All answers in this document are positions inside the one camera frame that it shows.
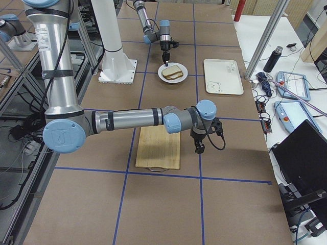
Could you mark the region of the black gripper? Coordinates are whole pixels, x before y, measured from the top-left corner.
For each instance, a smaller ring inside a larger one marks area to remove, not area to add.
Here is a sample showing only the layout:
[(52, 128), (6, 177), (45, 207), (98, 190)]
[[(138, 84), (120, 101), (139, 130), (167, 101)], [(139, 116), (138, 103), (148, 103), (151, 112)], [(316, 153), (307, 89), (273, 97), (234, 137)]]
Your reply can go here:
[(164, 64), (168, 64), (170, 60), (170, 48), (171, 40), (169, 41), (160, 41), (160, 49), (162, 51), (162, 61)]
[(190, 131), (190, 136), (194, 140), (195, 152), (197, 154), (201, 154), (205, 150), (205, 145), (202, 141), (206, 137), (207, 132), (208, 132), (208, 129), (196, 128), (196, 127), (192, 128)]

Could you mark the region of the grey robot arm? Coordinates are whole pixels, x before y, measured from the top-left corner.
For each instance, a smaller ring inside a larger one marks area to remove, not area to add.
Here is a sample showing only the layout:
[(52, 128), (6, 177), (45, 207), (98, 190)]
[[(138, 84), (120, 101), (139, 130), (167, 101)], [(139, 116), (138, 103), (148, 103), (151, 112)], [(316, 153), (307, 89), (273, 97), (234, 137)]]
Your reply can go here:
[(183, 110), (174, 106), (128, 110), (126, 92), (101, 86), (96, 95), (87, 95), (83, 108), (77, 100), (67, 34), (78, 6), (73, 1), (25, 1), (24, 5), (38, 38), (48, 98), (42, 137), (49, 149), (71, 153), (80, 149), (88, 136), (103, 131), (163, 125), (168, 133), (189, 130), (195, 151), (201, 154), (204, 138), (212, 133), (223, 135), (216, 105), (209, 100)]
[(146, 1), (133, 1), (133, 7), (137, 12), (143, 28), (144, 43), (151, 44), (159, 41), (162, 51), (162, 61), (165, 66), (168, 66), (170, 49), (178, 47), (179, 43), (175, 42), (171, 37), (169, 20), (161, 20), (160, 24), (157, 25), (154, 20), (148, 17), (145, 2)]

